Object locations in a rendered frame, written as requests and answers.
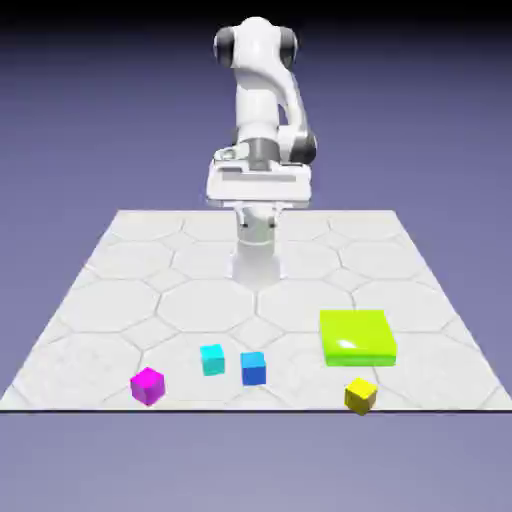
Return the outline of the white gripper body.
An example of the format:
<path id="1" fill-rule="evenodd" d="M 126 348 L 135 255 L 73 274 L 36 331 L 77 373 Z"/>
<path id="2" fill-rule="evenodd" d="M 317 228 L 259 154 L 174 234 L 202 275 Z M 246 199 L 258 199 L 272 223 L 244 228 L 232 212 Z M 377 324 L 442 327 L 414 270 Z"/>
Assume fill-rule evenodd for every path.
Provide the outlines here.
<path id="1" fill-rule="evenodd" d="M 311 175 L 308 165 L 271 162 L 269 170 L 255 171 L 249 169 L 247 160 L 212 160 L 206 198 L 215 206 L 242 202 L 308 205 Z"/>

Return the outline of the small magenta cube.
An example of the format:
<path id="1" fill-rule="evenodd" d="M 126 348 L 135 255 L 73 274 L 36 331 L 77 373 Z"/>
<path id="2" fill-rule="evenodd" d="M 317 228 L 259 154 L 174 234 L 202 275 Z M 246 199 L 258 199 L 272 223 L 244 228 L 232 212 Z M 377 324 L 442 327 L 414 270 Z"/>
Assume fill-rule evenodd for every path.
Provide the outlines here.
<path id="1" fill-rule="evenodd" d="M 130 379 L 130 389 L 134 399 L 152 406 L 165 394 L 164 375 L 146 367 Z"/>

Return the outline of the small yellow cube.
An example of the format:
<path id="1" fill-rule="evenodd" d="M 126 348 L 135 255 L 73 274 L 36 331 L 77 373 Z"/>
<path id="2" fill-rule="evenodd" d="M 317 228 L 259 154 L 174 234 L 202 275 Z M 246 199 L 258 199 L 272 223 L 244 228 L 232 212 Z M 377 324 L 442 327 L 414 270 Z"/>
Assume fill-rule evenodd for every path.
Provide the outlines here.
<path id="1" fill-rule="evenodd" d="M 378 387 L 362 378 L 350 382 L 344 393 L 344 403 L 348 409 L 359 414 L 367 414 L 376 402 Z"/>

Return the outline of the small blue cube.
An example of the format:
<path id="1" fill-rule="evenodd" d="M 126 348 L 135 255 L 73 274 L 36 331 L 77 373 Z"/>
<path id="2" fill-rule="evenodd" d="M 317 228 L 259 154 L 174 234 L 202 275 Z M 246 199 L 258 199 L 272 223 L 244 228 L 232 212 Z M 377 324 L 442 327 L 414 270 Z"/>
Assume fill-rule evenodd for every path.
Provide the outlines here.
<path id="1" fill-rule="evenodd" d="M 263 352 L 243 352 L 240 354 L 240 363 L 244 386 L 257 386 L 266 383 L 267 369 Z"/>

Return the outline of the large lime green box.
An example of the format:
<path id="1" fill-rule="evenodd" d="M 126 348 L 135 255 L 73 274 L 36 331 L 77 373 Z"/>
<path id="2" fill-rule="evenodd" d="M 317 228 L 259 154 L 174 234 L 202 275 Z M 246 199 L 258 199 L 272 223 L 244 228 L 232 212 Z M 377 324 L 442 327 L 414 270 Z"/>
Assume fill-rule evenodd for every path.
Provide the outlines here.
<path id="1" fill-rule="evenodd" d="M 321 310 L 320 336 L 328 366 L 393 366 L 397 344 L 383 310 Z"/>

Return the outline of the small cyan cube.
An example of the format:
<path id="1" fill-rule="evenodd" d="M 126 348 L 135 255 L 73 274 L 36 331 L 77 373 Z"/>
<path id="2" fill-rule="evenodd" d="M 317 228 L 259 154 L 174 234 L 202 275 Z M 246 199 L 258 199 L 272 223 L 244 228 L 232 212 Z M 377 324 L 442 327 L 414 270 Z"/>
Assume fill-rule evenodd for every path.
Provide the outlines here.
<path id="1" fill-rule="evenodd" d="M 225 356 L 220 344 L 200 347 L 202 371 L 204 376 L 215 376 L 225 372 Z"/>

